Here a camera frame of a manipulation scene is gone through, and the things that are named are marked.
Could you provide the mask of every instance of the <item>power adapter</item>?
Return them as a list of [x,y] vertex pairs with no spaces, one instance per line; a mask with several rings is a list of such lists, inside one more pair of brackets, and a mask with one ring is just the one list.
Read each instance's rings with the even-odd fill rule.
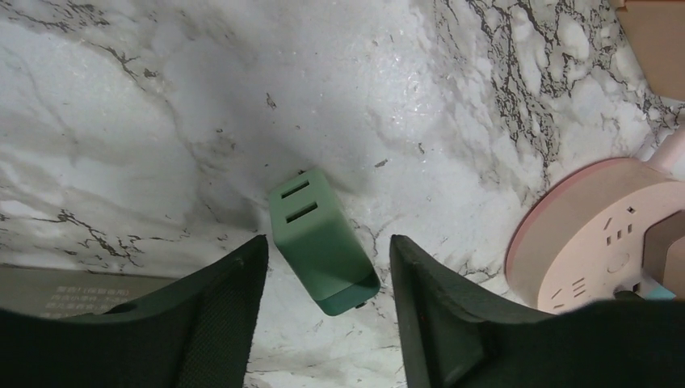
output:
[[269,212],[276,247],[324,313],[341,314],[378,293],[371,260],[321,171],[278,186]]

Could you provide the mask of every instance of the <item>power outlet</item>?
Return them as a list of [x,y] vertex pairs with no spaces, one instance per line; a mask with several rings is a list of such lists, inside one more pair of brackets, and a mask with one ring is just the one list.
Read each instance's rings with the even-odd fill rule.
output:
[[619,158],[556,186],[512,239],[506,278],[528,305],[560,314],[642,278],[645,232],[685,209],[685,183]]

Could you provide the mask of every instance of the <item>marble floor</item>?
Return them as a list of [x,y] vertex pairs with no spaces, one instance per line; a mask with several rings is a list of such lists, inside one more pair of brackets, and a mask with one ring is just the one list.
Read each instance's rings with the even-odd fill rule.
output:
[[527,210],[681,109],[606,0],[0,0],[0,262],[182,276],[320,167],[383,289],[326,317],[272,250],[246,386],[400,388],[392,234],[516,299]]

